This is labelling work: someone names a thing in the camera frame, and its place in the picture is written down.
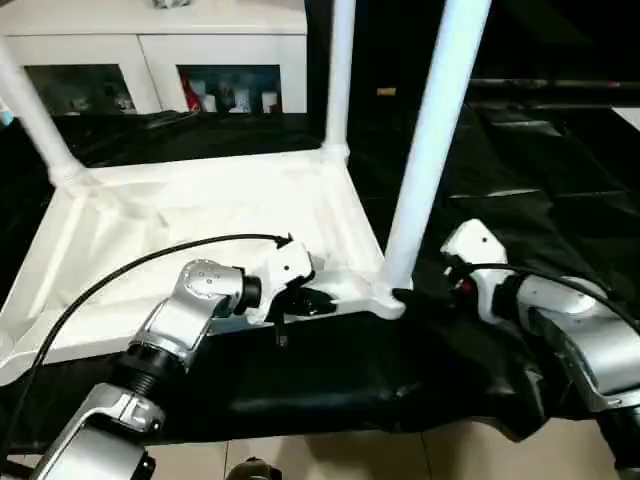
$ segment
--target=tiled floor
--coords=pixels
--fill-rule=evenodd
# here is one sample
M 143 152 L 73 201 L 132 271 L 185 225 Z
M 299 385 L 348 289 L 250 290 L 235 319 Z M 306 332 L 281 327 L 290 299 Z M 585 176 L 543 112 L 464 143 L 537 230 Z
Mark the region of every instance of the tiled floor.
M 223 480 L 260 457 L 286 480 L 617 480 L 592 422 L 554 420 L 521 444 L 464 422 L 423 435 L 354 432 L 153 447 L 153 480 Z M 27 457 L 34 464 L 37 457 Z

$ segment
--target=white pole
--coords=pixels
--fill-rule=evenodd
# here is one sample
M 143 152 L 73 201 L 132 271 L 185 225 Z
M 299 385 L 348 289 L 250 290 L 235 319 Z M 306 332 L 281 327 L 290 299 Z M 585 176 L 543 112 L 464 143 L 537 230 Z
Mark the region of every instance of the white pole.
M 84 167 L 76 160 L 49 113 L 42 104 L 22 66 L 11 58 L 3 37 L 0 36 L 0 93 L 9 108 L 25 126 L 31 140 L 49 169 L 54 186 L 78 176 Z
M 380 288 L 407 287 L 458 123 L 491 0 L 447 0 L 400 189 Z
M 331 34 L 329 104 L 324 146 L 349 155 L 347 119 L 351 91 L 351 57 L 356 21 L 356 0 L 334 0 Z

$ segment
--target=black cable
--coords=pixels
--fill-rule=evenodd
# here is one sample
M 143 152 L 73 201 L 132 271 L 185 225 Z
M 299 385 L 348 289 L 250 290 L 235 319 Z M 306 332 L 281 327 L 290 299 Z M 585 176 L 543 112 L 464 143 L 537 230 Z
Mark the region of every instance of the black cable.
M 180 245 L 174 245 L 173 247 L 164 248 L 162 250 L 158 250 L 157 252 L 150 253 L 143 257 L 140 257 L 131 263 L 128 263 L 117 270 L 111 272 L 106 277 L 101 278 L 96 283 L 94 283 L 91 287 L 85 290 L 78 298 L 76 298 L 71 305 L 67 307 L 67 309 L 60 315 L 56 323 L 53 325 L 49 333 L 47 334 L 42 346 L 38 350 L 36 354 L 36 358 L 33 360 L 33 364 L 31 365 L 31 369 L 27 374 L 27 378 L 24 382 L 24 386 L 22 387 L 22 392 L 20 393 L 20 397 L 18 398 L 18 402 L 11 413 L 11 417 L 9 419 L 9 424 L 4 433 L 4 438 L 2 440 L 2 447 L 0 448 L 0 476 L 4 472 L 5 462 L 7 461 L 7 457 L 9 456 L 9 451 L 11 449 L 11 440 L 13 438 L 13 433 L 18 425 L 18 421 L 20 420 L 20 415 L 22 414 L 22 409 L 24 408 L 24 404 L 26 402 L 27 396 L 29 395 L 29 391 L 31 390 L 31 386 L 33 385 L 33 381 L 36 378 L 36 375 L 42 368 L 44 364 L 44 359 L 53 344 L 56 336 L 69 319 L 73 313 L 82 306 L 84 302 L 86 302 L 91 296 L 93 296 L 98 290 L 105 287 L 107 284 L 111 283 L 118 277 L 121 277 L 125 273 L 133 270 L 134 268 L 142 265 L 143 263 L 149 262 L 151 260 L 155 260 L 156 258 L 163 257 L 165 255 L 170 255 L 175 252 L 179 252 L 182 250 L 187 250 L 190 248 L 200 247 L 202 245 L 208 245 L 210 243 L 218 243 L 218 242 L 228 242 L 233 240 L 270 240 L 276 242 L 278 246 L 286 245 L 290 239 L 285 237 L 279 237 L 277 235 L 263 235 L 258 233 L 246 233 L 246 234 L 237 234 L 237 235 L 223 235 L 219 237 L 211 237 L 204 238 L 202 240 L 195 240 L 193 242 L 182 243 Z
M 624 320 L 624 322 L 629 325 L 638 335 L 640 335 L 640 325 L 638 324 L 638 320 L 633 318 L 622 307 L 615 304 L 605 296 L 592 291 L 591 289 L 589 289 L 589 287 L 586 287 L 573 280 L 554 275 L 552 273 L 546 273 L 534 268 L 513 266 L 506 263 L 465 263 L 452 267 L 449 275 L 453 276 L 454 279 L 457 277 L 463 278 L 467 277 L 470 273 L 475 272 L 476 270 L 508 270 L 522 275 L 533 275 L 536 277 L 544 278 L 559 285 L 563 285 L 567 288 L 571 288 L 577 292 L 582 293 L 583 295 L 586 295 L 587 297 L 593 298 L 597 302 L 607 307 L 613 313 L 618 315 L 622 320 Z

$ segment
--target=black plastic sheet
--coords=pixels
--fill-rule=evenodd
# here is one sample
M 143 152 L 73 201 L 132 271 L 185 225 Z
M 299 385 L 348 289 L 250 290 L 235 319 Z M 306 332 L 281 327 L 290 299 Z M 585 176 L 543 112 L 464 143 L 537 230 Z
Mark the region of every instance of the black plastic sheet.
M 58 124 L 89 166 L 310 149 L 322 140 L 320 129 L 296 115 L 164 113 L 62 118 Z M 352 118 L 351 125 L 349 169 L 384 245 L 411 125 L 383 129 L 364 118 Z M 640 314 L 639 186 L 632 173 L 638 135 L 610 111 L 465 109 L 407 314 L 395 322 L 362 314 L 295 324 L 285 350 L 268 329 L 210 338 L 189 378 L 167 399 L 168 421 L 153 441 L 358 428 L 419 431 L 462 418 L 490 421 L 522 439 L 552 416 L 583 417 L 544 347 L 452 309 L 438 250 L 462 221 L 480 218 L 506 245 L 512 263 L 594 279 Z M 17 123 L 0 132 L 0 148 L 8 172 L 0 178 L 2 300 L 52 189 Z M 45 367 L 15 451 L 46 448 L 90 388 L 108 378 L 111 361 Z M 0 431 L 21 383 L 0 389 Z

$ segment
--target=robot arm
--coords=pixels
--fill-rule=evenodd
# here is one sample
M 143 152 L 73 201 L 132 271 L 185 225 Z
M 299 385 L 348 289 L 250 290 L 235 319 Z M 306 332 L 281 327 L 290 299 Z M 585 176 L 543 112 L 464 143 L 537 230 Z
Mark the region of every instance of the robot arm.
M 441 251 L 462 264 L 504 264 L 473 270 L 456 286 L 485 322 L 541 337 L 599 425 L 623 479 L 640 479 L 640 335 L 599 301 L 535 275 L 509 271 L 504 247 L 478 220 L 462 224 Z M 597 285 L 569 278 L 606 298 Z
M 309 280 L 313 269 L 304 247 L 292 241 L 256 273 L 210 260 L 185 265 L 171 295 L 121 355 L 110 382 L 93 388 L 31 478 L 151 478 L 155 462 L 140 439 L 162 428 L 162 392 L 189 372 L 211 322 L 249 310 L 264 321 L 276 297 Z

